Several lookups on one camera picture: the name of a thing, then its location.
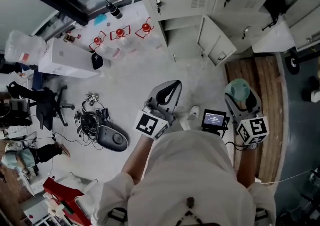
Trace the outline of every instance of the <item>display screen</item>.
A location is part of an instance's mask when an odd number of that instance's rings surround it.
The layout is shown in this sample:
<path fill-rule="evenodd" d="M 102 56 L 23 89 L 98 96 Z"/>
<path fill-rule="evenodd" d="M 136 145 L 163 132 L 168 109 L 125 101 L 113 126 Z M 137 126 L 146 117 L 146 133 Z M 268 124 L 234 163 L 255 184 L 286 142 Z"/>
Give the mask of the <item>display screen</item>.
<path fill-rule="evenodd" d="M 204 124 L 216 125 L 216 126 L 223 126 L 225 116 L 206 113 L 204 118 Z"/>

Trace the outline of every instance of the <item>teal shirt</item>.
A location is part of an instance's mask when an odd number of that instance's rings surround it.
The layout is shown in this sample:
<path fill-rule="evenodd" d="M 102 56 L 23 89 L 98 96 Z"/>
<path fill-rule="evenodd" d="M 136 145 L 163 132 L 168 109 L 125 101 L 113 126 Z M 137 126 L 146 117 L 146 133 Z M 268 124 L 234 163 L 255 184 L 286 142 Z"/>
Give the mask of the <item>teal shirt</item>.
<path fill-rule="evenodd" d="M 1 160 L 2 164 L 4 164 L 9 169 L 22 169 L 18 165 L 16 154 L 18 154 L 22 158 L 27 168 L 36 165 L 35 158 L 29 149 L 24 149 L 18 152 L 8 152 L 4 154 Z"/>

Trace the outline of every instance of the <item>white shirt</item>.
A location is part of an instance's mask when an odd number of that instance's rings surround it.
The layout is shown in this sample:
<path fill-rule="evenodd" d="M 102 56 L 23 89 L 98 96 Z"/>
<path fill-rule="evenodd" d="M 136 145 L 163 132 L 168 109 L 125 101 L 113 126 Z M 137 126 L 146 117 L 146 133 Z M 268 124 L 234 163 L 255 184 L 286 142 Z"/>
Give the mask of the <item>white shirt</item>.
<path fill-rule="evenodd" d="M 254 183 L 249 189 L 238 183 L 223 140 L 212 133 L 181 131 L 164 135 L 153 149 L 144 179 L 134 185 L 120 173 L 104 184 L 91 221 L 105 225 L 116 207 L 128 212 L 130 226 L 172 225 L 189 210 L 187 198 L 195 199 L 191 210 L 203 223 L 221 226 L 255 224 L 256 209 L 276 222 L 276 204 L 267 187 Z M 187 217 L 182 225 L 197 222 Z"/>

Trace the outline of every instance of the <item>brown shoe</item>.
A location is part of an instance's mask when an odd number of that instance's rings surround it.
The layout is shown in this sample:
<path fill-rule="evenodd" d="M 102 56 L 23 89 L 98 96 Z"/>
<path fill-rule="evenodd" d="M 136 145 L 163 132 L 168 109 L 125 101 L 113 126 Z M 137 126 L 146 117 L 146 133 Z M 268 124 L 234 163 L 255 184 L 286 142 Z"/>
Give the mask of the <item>brown shoe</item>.
<path fill-rule="evenodd" d="M 69 150 L 63 144 L 60 145 L 60 148 L 62 149 L 62 155 L 71 157 Z"/>

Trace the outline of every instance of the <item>forearm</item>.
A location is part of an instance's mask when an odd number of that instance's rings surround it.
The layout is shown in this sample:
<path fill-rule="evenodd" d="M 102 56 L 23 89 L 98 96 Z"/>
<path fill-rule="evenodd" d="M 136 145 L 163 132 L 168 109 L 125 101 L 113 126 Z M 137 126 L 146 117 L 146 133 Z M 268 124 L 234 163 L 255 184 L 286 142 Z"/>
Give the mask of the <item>forearm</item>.
<path fill-rule="evenodd" d="M 249 188 L 255 182 L 256 163 L 257 149 L 247 149 L 242 152 L 237 179 L 246 188 Z"/>
<path fill-rule="evenodd" d="M 153 142 L 151 138 L 142 135 L 123 166 L 122 172 L 129 174 L 136 185 L 141 181 Z"/>
<path fill-rule="evenodd" d="M 16 157 L 16 160 L 18 162 L 19 167 L 21 169 L 26 169 L 27 166 L 26 166 L 25 162 L 23 161 L 23 159 L 19 155 L 15 155 L 15 157 Z"/>

